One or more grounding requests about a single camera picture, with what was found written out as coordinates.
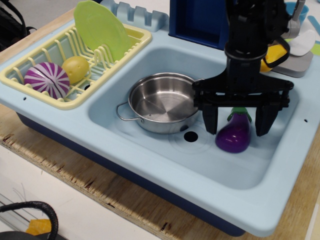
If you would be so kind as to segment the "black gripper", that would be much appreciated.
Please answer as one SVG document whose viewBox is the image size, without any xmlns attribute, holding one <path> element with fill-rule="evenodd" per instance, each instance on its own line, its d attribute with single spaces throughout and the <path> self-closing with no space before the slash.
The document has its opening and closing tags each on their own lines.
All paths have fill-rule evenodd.
<svg viewBox="0 0 320 240">
<path fill-rule="evenodd" d="M 194 106 L 202 111 L 206 131 L 217 133 L 219 107 L 255 107 L 256 135 L 266 135 L 279 110 L 289 105 L 293 82 L 260 73 L 259 60 L 227 58 L 225 70 L 217 76 L 192 84 Z"/>
</svg>

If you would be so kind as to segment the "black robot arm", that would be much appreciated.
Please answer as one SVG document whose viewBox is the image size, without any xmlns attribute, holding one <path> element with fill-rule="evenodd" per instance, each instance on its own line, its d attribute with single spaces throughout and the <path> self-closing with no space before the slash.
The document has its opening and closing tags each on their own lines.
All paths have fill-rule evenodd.
<svg viewBox="0 0 320 240">
<path fill-rule="evenodd" d="M 216 134 L 220 107 L 255 108 L 257 136 L 267 134 L 278 112 L 288 107 L 291 81 L 261 74 L 270 44 L 289 50 L 283 39 L 290 16 L 282 0 L 226 1 L 229 23 L 225 70 L 193 83 L 194 106 L 202 111 L 206 130 Z"/>
</svg>

